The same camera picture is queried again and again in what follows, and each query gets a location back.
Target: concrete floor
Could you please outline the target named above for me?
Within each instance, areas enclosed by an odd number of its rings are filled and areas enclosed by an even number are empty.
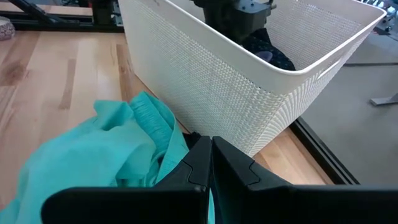
[[[398,42],[371,34],[348,62],[398,62]],[[362,184],[398,184],[398,105],[369,103],[398,92],[397,71],[343,67],[302,116]]]

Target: teal towel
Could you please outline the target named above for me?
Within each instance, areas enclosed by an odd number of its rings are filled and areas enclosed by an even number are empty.
[[[153,187],[188,153],[173,113],[145,92],[130,103],[98,100],[94,108],[97,116],[30,156],[0,223],[42,223],[45,200],[70,187]],[[214,223],[210,197],[208,219]]]

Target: white laundry basket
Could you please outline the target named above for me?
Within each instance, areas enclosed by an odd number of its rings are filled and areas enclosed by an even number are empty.
[[[134,72],[188,130],[253,156],[308,108],[386,14],[354,0],[274,2],[266,27],[297,71],[257,58],[168,0],[119,0]]]

